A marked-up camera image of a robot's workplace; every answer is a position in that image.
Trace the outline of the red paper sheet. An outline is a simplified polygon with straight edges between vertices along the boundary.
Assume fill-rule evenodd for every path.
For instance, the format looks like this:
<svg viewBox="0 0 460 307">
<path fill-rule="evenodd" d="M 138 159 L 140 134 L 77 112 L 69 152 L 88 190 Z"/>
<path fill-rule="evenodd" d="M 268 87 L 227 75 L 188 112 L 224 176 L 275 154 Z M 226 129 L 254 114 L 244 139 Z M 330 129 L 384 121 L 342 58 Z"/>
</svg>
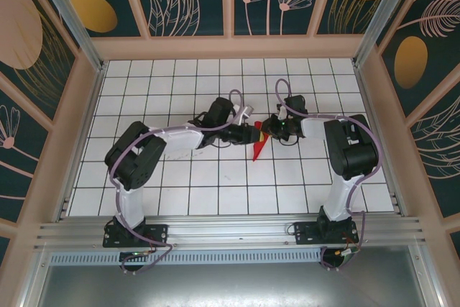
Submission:
<svg viewBox="0 0 460 307">
<path fill-rule="evenodd" d="M 266 142 L 256 142 L 253 144 L 253 157 L 252 161 L 256 161 L 257 158 L 259 157 L 262 149 L 264 148 Z"/>
</svg>

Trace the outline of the grey metal sheet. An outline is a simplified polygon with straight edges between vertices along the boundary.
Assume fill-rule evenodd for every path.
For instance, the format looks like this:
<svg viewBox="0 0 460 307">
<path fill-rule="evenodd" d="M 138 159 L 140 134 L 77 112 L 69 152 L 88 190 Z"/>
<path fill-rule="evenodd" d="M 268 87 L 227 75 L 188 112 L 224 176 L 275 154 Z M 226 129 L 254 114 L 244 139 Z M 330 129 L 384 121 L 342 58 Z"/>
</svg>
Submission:
<svg viewBox="0 0 460 307">
<path fill-rule="evenodd" d="M 51 267 L 39 307 L 426 307 L 410 271 L 327 272 L 320 265 Z"/>
</svg>

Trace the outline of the small circuit board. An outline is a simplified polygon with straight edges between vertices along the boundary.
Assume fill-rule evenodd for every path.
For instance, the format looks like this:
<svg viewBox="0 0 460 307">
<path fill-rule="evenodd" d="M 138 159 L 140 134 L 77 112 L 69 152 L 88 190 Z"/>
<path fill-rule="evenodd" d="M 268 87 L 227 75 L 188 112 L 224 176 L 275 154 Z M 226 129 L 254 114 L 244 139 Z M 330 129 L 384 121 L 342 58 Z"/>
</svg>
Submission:
<svg viewBox="0 0 460 307">
<path fill-rule="evenodd" d="M 146 262 L 150 254 L 150 251 L 121 252 L 119 262 Z"/>
<path fill-rule="evenodd" d="M 334 254 L 338 257 L 343 257 L 344 259 L 346 259 L 347 257 L 351 257 L 357 254 L 358 252 L 360 252 L 360 249 L 356 247 L 356 248 L 338 249 L 334 252 Z"/>
</svg>

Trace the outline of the aluminium mounting rail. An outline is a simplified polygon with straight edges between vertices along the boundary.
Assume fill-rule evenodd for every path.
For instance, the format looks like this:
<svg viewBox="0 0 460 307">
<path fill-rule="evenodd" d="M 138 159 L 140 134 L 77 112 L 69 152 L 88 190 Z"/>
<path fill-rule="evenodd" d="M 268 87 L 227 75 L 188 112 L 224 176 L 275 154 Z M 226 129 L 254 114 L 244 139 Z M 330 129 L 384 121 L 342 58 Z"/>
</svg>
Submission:
<svg viewBox="0 0 460 307">
<path fill-rule="evenodd" d="M 168 225 L 167 241 L 177 250 L 261 249 L 295 247 L 291 225 L 314 220 L 314 214 L 151 216 L 147 223 Z M 107 221 L 88 216 L 41 224 L 33 246 L 47 251 L 100 250 Z M 365 247 L 422 244 L 427 239 L 416 217 L 376 213 L 354 221 L 364 231 Z"/>
</svg>

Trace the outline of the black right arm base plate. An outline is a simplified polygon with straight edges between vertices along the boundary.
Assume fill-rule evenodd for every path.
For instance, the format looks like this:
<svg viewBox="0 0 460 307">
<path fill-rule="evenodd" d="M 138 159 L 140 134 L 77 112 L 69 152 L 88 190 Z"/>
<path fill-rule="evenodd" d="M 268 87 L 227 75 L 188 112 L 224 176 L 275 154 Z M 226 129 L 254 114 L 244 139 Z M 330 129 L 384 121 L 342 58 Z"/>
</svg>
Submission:
<svg viewBox="0 0 460 307">
<path fill-rule="evenodd" d="M 347 239 L 359 242 L 357 226 L 352 220 L 325 224 L 316 221 L 295 222 L 294 236 L 296 244 L 346 244 Z"/>
</svg>

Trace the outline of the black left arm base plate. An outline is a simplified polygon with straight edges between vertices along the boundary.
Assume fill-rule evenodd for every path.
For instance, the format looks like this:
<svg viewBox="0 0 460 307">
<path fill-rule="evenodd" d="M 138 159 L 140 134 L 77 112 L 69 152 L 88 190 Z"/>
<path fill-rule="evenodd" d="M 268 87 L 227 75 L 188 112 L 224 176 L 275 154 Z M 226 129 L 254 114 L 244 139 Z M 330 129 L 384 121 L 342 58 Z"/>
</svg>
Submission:
<svg viewBox="0 0 460 307">
<path fill-rule="evenodd" d="M 140 224 L 134 228 L 140 236 L 161 242 L 165 246 L 168 236 L 168 225 L 166 224 Z M 149 247 L 150 243 L 134 236 L 120 223 L 109 224 L 104 227 L 102 246 L 104 248 L 130 248 Z"/>
</svg>

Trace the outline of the aluminium frame post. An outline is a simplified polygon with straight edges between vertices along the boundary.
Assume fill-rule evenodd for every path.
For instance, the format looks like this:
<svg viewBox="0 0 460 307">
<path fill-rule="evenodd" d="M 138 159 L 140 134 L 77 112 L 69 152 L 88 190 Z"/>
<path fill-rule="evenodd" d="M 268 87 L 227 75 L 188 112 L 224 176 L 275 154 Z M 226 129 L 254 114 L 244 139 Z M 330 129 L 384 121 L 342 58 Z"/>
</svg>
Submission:
<svg viewBox="0 0 460 307">
<path fill-rule="evenodd" d="M 64 22 L 68 25 L 90 64 L 98 72 L 101 72 L 103 70 L 104 61 L 101 59 L 101 56 L 92 43 L 86 28 L 82 25 L 81 20 L 78 18 L 70 0 L 52 0 L 52 2 L 62 14 Z"/>
<path fill-rule="evenodd" d="M 401 0 L 381 0 L 379 3 L 352 58 L 352 65 L 355 70 L 360 69 L 366 62 L 378 37 L 385 28 L 385 25 L 390 21 L 390 17 L 395 13 L 395 9 L 400 1 Z"/>
</svg>

